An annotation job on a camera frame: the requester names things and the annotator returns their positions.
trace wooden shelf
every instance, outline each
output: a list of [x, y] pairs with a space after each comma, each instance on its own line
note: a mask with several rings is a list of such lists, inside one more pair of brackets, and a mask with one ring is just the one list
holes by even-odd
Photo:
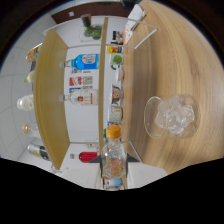
[[103, 141], [103, 101], [104, 101], [104, 69], [105, 69], [105, 47], [107, 38], [107, 25], [108, 18], [104, 19], [104, 25], [102, 30], [102, 40], [100, 49], [100, 68], [99, 68], [99, 87], [98, 87], [98, 122], [99, 122], [99, 151], [104, 146]]
[[60, 61], [66, 60], [68, 46], [54, 31], [47, 32], [42, 43], [34, 78], [34, 106], [40, 136], [53, 166], [60, 169], [70, 145], [65, 119], [64, 69]]

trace wooden panel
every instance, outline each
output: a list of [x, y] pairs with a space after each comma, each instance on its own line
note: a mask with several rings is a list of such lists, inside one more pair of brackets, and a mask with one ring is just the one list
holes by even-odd
[[[175, 11], [143, 0], [144, 22], [158, 31], [138, 49], [123, 49], [122, 137], [131, 140], [143, 163], [168, 174], [187, 166], [219, 159], [224, 154], [224, 74], [205, 37]], [[147, 28], [138, 26], [130, 44]], [[152, 139], [144, 127], [144, 109], [152, 96], [190, 94], [199, 103], [201, 122], [189, 139]]]
[[100, 68], [99, 68], [99, 86], [98, 86], [98, 122], [99, 122], [99, 145], [100, 153], [104, 146], [103, 141], [103, 101], [104, 101], [104, 69], [105, 69], [105, 47], [107, 38], [108, 18], [104, 19], [101, 49], [100, 49]]
[[41, 139], [56, 169], [60, 169], [70, 145], [65, 120], [64, 69], [59, 67], [67, 55], [67, 45], [54, 30], [48, 31], [41, 46], [34, 78], [34, 106]]
[[[69, 12], [74, 12], [75, 15], [70, 17], [68, 14]], [[111, 16], [128, 17], [130, 12], [131, 9], [124, 8], [120, 2], [107, 2], [107, 3], [93, 2], [65, 9], [61, 12], [52, 15], [52, 18], [55, 20], [57, 24], [59, 24], [68, 20], [80, 18], [81, 15], [86, 13], [90, 13], [92, 16], [111, 15]]]

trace orange object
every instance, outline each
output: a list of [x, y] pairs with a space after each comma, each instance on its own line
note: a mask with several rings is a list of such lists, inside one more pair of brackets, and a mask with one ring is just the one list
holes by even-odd
[[121, 128], [118, 125], [110, 125], [107, 127], [107, 137], [111, 139], [116, 139], [121, 136]]

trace blue object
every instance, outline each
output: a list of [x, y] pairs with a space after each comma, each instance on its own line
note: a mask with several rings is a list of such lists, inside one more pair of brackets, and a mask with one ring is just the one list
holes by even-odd
[[122, 185], [122, 180], [121, 180], [121, 178], [119, 178], [119, 179], [110, 179], [109, 180], [109, 185], [110, 186], [121, 186]]
[[72, 59], [72, 67], [79, 70], [98, 69], [99, 54], [80, 54]]

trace ice cubes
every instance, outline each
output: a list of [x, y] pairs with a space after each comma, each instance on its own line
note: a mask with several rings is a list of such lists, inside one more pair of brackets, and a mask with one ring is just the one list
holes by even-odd
[[191, 105], [183, 105], [184, 100], [178, 96], [161, 102], [155, 123], [173, 134], [180, 134], [189, 123], [194, 121], [194, 110]]

